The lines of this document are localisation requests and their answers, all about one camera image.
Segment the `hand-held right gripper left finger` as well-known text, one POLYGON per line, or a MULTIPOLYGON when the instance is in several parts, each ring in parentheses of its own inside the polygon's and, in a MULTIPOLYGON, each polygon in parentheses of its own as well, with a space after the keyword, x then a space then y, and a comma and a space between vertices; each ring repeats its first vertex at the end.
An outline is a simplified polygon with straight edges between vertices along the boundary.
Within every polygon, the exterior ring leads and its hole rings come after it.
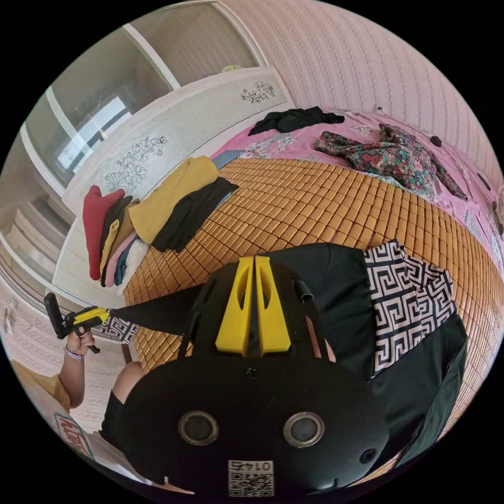
POLYGON ((237 265, 215 345, 219 352, 245 354, 248 348, 252 291, 253 256, 242 257, 237 265))

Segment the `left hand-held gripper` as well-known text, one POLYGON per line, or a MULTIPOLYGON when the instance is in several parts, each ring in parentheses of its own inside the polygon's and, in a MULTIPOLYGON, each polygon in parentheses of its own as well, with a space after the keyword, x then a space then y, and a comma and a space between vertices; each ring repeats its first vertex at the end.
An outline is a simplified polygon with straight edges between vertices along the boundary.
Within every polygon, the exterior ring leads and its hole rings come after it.
POLYGON ((58 323, 58 339, 65 339, 78 327, 90 331, 105 323, 109 317, 109 311, 102 307, 88 307, 76 313, 71 312, 58 323))

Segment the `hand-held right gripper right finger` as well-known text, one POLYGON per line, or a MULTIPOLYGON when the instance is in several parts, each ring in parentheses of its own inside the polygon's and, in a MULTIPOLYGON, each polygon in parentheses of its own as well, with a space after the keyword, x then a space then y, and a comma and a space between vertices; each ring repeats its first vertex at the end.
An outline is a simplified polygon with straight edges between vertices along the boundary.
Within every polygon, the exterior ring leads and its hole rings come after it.
POLYGON ((277 281, 268 257, 255 257, 257 319, 261 354, 287 352, 291 340, 277 281))

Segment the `person's left hand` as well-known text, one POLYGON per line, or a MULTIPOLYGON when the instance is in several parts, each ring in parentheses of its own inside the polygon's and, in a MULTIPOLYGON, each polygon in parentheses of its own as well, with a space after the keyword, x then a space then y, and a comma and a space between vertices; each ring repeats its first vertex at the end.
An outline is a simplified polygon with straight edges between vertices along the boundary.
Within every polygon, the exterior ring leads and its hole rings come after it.
POLYGON ((65 353, 75 360, 83 360, 88 350, 94 346, 94 336, 89 330, 78 327, 66 338, 65 353))

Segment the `person's right hand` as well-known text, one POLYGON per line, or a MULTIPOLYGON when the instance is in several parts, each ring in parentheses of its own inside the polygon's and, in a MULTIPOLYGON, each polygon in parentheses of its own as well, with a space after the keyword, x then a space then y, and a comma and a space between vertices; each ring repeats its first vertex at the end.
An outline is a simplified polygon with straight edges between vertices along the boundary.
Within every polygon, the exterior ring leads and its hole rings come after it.
POLYGON ((309 330, 310 338, 311 338, 311 343, 313 347, 313 352, 315 357, 317 358, 327 358, 330 362, 335 363, 335 355, 330 347, 329 343, 327 340, 324 340, 324 344, 322 344, 322 340, 318 337, 318 334, 316 332, 316 329, 312 323, 312 320, 310 318, 306 318, 307 322, 307 327, 309 330))

